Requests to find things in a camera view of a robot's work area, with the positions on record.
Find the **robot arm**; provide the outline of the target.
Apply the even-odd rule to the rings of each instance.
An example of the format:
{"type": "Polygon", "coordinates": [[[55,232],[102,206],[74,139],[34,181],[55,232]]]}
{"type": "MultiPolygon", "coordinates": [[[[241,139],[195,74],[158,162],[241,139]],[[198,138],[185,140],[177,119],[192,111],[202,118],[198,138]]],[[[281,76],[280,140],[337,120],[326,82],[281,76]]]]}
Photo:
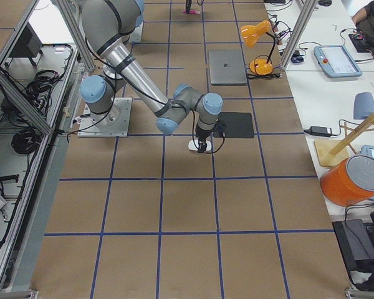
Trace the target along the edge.
{"type": "Polygon", "coordinates": [[[207,139],[218,123],[223,99],[186,84],[178,85],[173,99],[164,96],[123,43],[143,22],[144,8],[143,1],[86,1],[81,12],[85,38],[92,51],[105,59],[107,71],[128,83],[155,114],[162,133],[172,134],[189,113],[197,115],[189,148],[210,153],[212,146],[207,139]]]}

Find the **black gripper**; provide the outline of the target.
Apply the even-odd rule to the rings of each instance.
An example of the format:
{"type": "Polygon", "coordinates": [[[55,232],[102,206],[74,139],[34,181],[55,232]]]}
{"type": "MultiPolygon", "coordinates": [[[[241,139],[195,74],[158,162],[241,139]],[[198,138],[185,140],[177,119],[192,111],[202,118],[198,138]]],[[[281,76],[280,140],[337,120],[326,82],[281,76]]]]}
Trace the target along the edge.
{"type": "Polygon", "coordinates": [[[199,125],[196,125],[196,135],[201,143],[199,141],[196,142],[196,151],[197,153],[205,153],[208,147],[208,144],[206,142],[206,139],[211,135],[211,133],[220,133],[223,137],[223,143],[225,141],[225,131],[226,131],[226,125],[225,124],[215,124],[211,129],[205,130],[202,129],[199,125]]]}

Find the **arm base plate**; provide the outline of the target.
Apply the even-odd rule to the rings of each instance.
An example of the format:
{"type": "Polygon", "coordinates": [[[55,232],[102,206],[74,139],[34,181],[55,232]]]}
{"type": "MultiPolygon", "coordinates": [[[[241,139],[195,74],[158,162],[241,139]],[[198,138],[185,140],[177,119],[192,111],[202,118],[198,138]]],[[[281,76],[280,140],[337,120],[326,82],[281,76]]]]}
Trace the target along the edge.
{"type": "Polygon", "coordinates": [[[130,34],[129,42],[139,44],[142,39],[144,20],[142,19],[134,31],[130,34]]]}
{"type": "Polygon", "coordinates": [[[85,104],[84,113],[88,114],[88,116],[78,121],[78,136],[81,138],[127,137],[132,102],[132,97],[115,98],[111,112],[98,124],[97,122],[105,114],[101,117],[91,114],[90,108],[85,104]]]}

